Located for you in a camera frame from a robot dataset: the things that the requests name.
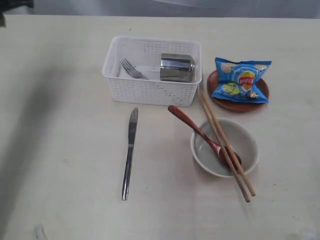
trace silver fork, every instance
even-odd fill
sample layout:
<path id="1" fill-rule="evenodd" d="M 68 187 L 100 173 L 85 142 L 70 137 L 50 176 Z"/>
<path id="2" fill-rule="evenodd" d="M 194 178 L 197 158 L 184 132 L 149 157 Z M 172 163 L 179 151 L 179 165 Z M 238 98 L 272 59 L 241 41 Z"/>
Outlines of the silver fork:
<path id="1" fill-rule="evenodd" d="M 130 62 L 127 59 L 123 59 L 120 61 L 122 67 L 125 69 L 125 71 L 134 79 L 145 79 L 148 80 L 141 72 L 139 72 L 137 69 L 135 69 L 134 66 L 130 64 Z"/>

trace white bowl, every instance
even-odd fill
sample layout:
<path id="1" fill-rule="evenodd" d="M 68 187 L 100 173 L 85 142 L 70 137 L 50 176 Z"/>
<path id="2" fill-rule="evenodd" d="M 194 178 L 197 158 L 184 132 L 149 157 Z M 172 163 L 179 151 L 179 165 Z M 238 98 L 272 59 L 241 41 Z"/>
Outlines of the white bowl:
<path id="1" fill-rule="evenodd" d="M 259 147 L 256 140 L 240 124 L 226 118 L 218 118 L 218 121 L 234 151 L 241 158 L 244 172 L 246 174 L 250 173 L 259 160 Z M 209 138 L 218 143 L 207 121 L 203 122 L 199 128 Z M 190 146 L 194 159 L 208 173 L 222 178 L 234 178 L 231 170 L 221 164 L 215 152 L 196 132 L 192 133 Z"/>

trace chopstick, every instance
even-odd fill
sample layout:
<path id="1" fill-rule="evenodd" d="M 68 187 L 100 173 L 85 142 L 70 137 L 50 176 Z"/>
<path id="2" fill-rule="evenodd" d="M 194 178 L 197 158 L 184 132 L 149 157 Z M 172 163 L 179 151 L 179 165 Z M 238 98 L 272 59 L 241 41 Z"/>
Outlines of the chopstick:
<path id="1" fill-rule="evenodd" d="M 205 103 L 206 107 L 208 108 L 208 110 L 210 112 L 210 115 L 211 115 L 211 117 L 212 117 L 212 119 L 213 119 L 213 121 L 214 121 L 214 123 L 215 123 L 215 125 L 216 125 L 216 127 L 218 129 L 218 131 L 220 132 L 223 141 L 225 142 L 226 147 L 228 148 L 229 152 L 231 153 L 232 160 L 234 161 L 236 167 L 238 168 L 238 170 L 239 170 L 239 172 L 240 172 L 240 174 L 241 174 L 241 176 L 242 176 L 242 178 L 244 180 L 244 183 L 248 187 L 249 192 L 251 193 L 251 196 L 254 197 L 256 195 L 254 187 L 252 186 L 252 184 L 250 183 L 249 179 L 247 178 L 247 175 L 246 175 L 245 171 L 243 170 L 241 164 L 239 163 L 238 158 L 237 158 L 234 150 L 232 149 L 232 147 L 231 147 L 231 145 L 230 145 L 230 143 L 229 143 L 229 141 L 227 139 L 226 134 L 224 133 L 222 127 L 220 126 L 220 123 L 219 123 L 219 121 L 218 121 L 213 109 L 210 107 L 210 102 L 205 98 L 205 95 L 204 95 L 204 93 L 202 91 L 200 91 L 200 95 L 201 95 L 201 98 L 204 100 L 204 103 Z"/>
<path id="2" fill-rule="evenodd" d="M 231 161 L 231 159 L 230 159 L 230 157 L 229 157 L 229 155 L 227 153 L 225 145 L 224 145 L 224 143 L 223 143 L 221 137 L 219 136 L 218 131 L 217 131 L 216 127 L 215 127 L 213 118 L 210 116 L 209 109 L 208 109 L 205 101 L 203 100 L 203 98 L 204 98 L 203 93 L 202 93 L 202 91 L 199 91 L 198 93 L 199 93 L 199 99 L 200 99 L 200 103 L 201 103 L 201 106 L 203 108 L 203 111 L 204 111 L 204 113 L 206 115 L 206 118 L 208 119 L 208 121 L 210 123 L 210 126 L 211 126 L 211 128 L 213 130 L 214 135 L 216 136 L 216 139 L 218 140 L 218 142 L 219 142 L 219 144 L 221 146 L 221 150 L 222 150 L 222 152 L 223 152 L 223 154 L 225 156 L 226 162 L 228 163 L 228 165 L 229 165 L 229 167 L 230 167 L 230 169 L 231 169 L 231 171 L 233 173 L 233 176 L 234 176 L 234 178 L 236 180 L 236 183 L 238 184 L 238 186 L 239 186 L 239 188 L 240 188 L 240 190 L 242 192 L 242 195 L 243 195 L 245 201 L 247 203 L 249 203 L 250 202 L 249 196 L 248 196 L 244 186 L 242 185 L 242 183 L 240 181 L 240 178 L 239 178 L 239 176 L 237 174 L 235 166 L 233 165 L 233 163 L 232 163 L 232 161 Z"/>

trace blue snack bag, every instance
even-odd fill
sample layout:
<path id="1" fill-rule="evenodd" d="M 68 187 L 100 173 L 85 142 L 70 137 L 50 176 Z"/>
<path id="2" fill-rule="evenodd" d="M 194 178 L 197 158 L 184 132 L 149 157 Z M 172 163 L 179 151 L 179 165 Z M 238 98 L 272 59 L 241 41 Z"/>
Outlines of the blue snack bag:
<path id="1" fill-rule="evenodd" d="M 219 84 L 212 97 L 238 103 L 268 103 L 256 82 L 270 65 L 271 61 L 234 62 L 216 57 Z"/>

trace brown plate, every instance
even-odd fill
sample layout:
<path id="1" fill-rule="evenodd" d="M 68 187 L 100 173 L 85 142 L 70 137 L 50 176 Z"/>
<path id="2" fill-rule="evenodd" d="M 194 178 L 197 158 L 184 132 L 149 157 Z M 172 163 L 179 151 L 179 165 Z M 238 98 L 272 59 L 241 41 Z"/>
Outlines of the brown plate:
<path id="1" fill-rule="evenodd" d="M 262 78 L 260 78 L 260 80 L 257 81 L 255 85 L 260 89 L 263 95 L 265 95 L 265 97 L 268 99 L 269 88 L 266 82 Z M 208 94 L 210 97 L 217 87 L 218 87 L 218 73 L 217 71 L 214 71 L 213 73 L 210 74 L 206 82 L 206 88 L 208 90 Z M 215 97 L 211 97 L 211 99 L 222 108 L 225 108 L 234 112 L 240 112 L 240 113 L 259 109 L 265 104 L 265 103 L 251 103 L 251 102 L 250 103 L 234 102 L 234 101 L 219 99 Z"/>

